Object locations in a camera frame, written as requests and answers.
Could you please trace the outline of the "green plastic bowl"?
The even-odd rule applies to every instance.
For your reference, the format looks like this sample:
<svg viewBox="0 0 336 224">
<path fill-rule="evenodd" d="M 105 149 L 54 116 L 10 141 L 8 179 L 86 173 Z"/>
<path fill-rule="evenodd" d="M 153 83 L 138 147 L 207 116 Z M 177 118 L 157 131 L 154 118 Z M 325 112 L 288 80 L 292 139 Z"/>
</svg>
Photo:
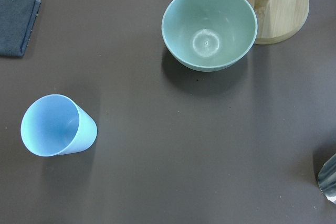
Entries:
<svg viewBox="0 0 336 224">
<path fill-rule="evenodd" d="M 172 0 L 161 23 L 172 56 L 201 72 L 238 62 L 253 46 L 257 30 L 256 14 L 247 0 Z"/>
</svg>

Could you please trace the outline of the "blue plastic cup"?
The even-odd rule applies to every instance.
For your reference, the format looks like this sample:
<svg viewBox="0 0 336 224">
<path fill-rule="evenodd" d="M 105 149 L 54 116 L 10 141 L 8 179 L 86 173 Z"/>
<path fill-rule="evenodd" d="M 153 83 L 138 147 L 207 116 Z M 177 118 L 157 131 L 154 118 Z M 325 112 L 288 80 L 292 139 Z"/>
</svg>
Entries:
<svg viewBox="0 0 336 224">
<path fill-rule="evenodd" d="M 50 94 L 27 109 L 20 133 L 30 152 L 50 157 L 85 151 L 96 140 L 98 130 L 94 120 L 72 99 Z"/>
</svg>

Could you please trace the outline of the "wooden stand with round base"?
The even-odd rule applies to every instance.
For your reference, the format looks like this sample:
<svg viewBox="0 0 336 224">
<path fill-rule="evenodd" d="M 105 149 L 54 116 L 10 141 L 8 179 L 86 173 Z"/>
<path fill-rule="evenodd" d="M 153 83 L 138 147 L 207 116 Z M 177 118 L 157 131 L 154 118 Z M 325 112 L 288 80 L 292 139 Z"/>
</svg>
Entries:
<svg viewBox="0 0 336 224">
<path fill-rule="evenodd" d="M 309 0 L 247 0 L 258 22 L 255 44 L 282 42 L 296 34 L 309 14 Z"/>
</svg>

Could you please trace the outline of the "folded grey cloth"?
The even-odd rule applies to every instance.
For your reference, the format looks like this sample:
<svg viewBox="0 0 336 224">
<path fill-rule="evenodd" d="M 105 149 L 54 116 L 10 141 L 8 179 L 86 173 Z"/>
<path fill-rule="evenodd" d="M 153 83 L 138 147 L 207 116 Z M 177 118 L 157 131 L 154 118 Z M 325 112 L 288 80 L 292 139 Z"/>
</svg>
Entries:
<svg viewBox="0 0 336 224">
<path fill-rule="evenodd" d="M 41 0 L 1 0 L 1 55 L 22 57 L 30 40 Z"/>
</svg>

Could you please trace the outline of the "shiny metal scoop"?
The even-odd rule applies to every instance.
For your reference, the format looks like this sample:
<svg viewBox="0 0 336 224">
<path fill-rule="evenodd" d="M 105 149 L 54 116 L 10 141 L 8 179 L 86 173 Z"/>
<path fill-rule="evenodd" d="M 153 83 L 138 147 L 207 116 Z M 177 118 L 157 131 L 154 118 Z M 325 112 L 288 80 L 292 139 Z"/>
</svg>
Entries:
<svg viewBox="0 0 336 224">
<path fill-rule="evenodd" d="M 318 186 L 327 200 L 335 204 L 335 157 L 334 154 L 318 173 Z"/>
</svg>

